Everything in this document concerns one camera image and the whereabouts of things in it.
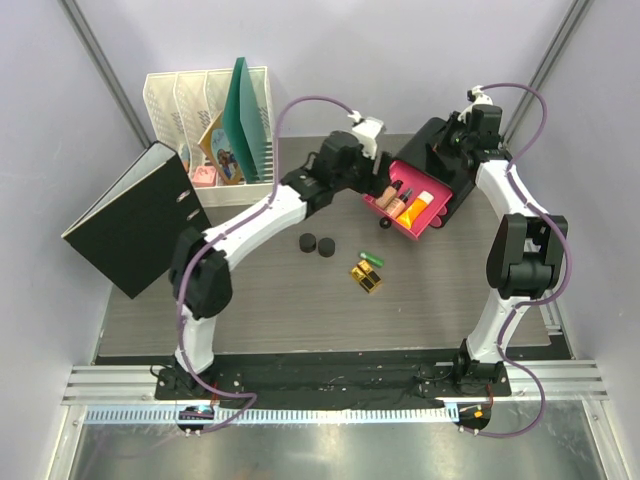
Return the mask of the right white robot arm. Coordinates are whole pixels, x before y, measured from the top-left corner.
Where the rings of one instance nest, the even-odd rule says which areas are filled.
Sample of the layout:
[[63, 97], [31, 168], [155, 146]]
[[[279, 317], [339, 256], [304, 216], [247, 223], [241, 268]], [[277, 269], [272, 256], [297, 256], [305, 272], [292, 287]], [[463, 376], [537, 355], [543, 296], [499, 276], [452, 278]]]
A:
[[462, 395], [505, 382], [508, 343], [526, 311], [555, 288], [568, 230], [566, 219], [548, 214], [520, 180], [502, 145], [501, 119], [500, 107], [477, 99], [451, 114], [433, 148], [455, 173], [454, 203], [478, 189], [500, 221], [486, 261], [490, 294], [451, 368], [452, 387]]

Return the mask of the orange cream tube white cap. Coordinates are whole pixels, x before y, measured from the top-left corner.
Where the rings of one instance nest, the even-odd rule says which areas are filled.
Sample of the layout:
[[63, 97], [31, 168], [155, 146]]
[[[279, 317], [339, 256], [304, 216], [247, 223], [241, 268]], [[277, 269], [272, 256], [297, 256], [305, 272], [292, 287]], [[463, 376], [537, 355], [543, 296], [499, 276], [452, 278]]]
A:
[[406, 229], [410, 229], [417, 218], [429, 207], [434, 197], [427, 191], [422, 191], [416, 199], [397, 217], [397, 221]]

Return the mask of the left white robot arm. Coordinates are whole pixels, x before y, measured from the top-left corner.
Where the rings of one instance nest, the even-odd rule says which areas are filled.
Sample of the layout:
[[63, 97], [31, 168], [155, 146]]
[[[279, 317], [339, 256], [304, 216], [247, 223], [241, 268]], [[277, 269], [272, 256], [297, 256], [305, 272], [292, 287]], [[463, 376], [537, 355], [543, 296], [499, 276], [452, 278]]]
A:
[[344, 190], [381, 195], [390, 184], [391, 165], [390, 155], [378, 150], [384, 129], [367, 119], [350, 131], [332, 132], [310, 165], [287, 173], [264, 199], [216, 227], [181, 233], [169, 281], [178, 314], [175, 358], [183, 369], [177, 383], [187, 396], [200, 399], [212, 389], [208, 368], [214, 360], [216, 318], [231, 301], [234, 268], [273, 236], [329, 206]]

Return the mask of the black drawer organizer box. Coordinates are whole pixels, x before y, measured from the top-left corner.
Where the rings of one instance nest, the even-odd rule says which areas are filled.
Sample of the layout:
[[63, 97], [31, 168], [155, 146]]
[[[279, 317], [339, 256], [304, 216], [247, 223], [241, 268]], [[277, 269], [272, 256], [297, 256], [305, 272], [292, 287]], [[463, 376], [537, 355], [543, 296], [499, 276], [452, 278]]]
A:
[[469, 171], [461, 167], [458, 159], [439, 155], [432, 150], [436, 134], [445, 123], [446, 121], [439, 117], [429, 119], [395, 154], [395, 159], [449, 188], [452, 197], [445, 205], [446, 212], [439, 214], [447, 214], [449, 221], [474, 189], [475, 184]]

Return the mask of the beige foundation bottle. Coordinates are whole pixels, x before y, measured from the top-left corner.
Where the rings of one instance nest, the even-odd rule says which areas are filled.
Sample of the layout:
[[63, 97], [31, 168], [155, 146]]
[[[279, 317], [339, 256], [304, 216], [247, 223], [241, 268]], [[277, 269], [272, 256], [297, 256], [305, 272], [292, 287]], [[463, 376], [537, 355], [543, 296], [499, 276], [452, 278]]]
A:
[[412, 193], [412, 189], [408, 188], [402, 194], [396, 196], [385, 210], [387, 215], [390, 218], [397, 218], [406, 208], [407, 201], [410, 199]]
[[375, 200], [375, 205], [385, 210], [387, 206], [392, 202], [392, 200], [396, 197], [398, 190], [402, 187], [402, 180], [393, 181], [383, 192], [383, 194]]

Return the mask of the black top drawer knob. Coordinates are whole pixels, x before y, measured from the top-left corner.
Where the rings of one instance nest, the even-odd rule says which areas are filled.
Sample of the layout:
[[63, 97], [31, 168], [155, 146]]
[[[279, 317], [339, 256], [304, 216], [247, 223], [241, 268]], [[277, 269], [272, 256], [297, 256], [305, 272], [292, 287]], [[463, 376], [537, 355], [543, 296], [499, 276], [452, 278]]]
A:
[[381, 229], [383, 229], [383, 230], [390, 229], [390, 228], [391, 228], [391, 225], [392, 225], [392, 223], [391, 223], [391, 221], [390, 221], [388, 218], [382, 218], [382, 219], [379, 221], [379, 226], [380, 226], [380, 228], [381, 228]]

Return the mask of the pink top drawer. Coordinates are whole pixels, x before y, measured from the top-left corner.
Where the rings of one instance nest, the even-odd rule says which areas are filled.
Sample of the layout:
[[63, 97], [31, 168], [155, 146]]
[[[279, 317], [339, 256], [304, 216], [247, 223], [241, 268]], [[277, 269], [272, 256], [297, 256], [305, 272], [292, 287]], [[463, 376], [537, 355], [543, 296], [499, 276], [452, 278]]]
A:
[[410, 199], [407, 201], [406, 208], [416, 199], [416, 197], [422, 191], [427, 191], [434, 197], [429, 207], [417, 218], [413, 226], [410, 229], [406, 229], [398, 223], [397, 218], [390, 218], [385, 212], [386, 209], [382, 210], [375, 205], [376, 199], [374, 197], [365, 195], [363, 200], [365, 204], [378, 217], [380, 217], [381, 219], [388, 218], [392, 223], [391, 227], [397, 229], [413, 240], [418, 240], [421, 234], [428, 227], [432, 227], [431, 222], [434, 217], [446, 212], [445, 205], [447, 201], [452, 197], [452, 192], [448, 187], [438, 183], [430, 177], [427, 177], [417, 169], [414, 169], [413, 167], [399, 160], [395, 160], [392, 162], [389, 173], [391, 183], [395, 180], [403, 181], [403, 185], [398, 190], [396, 196], [399, 196], [408, 188], [411, 188], [413, 191]]

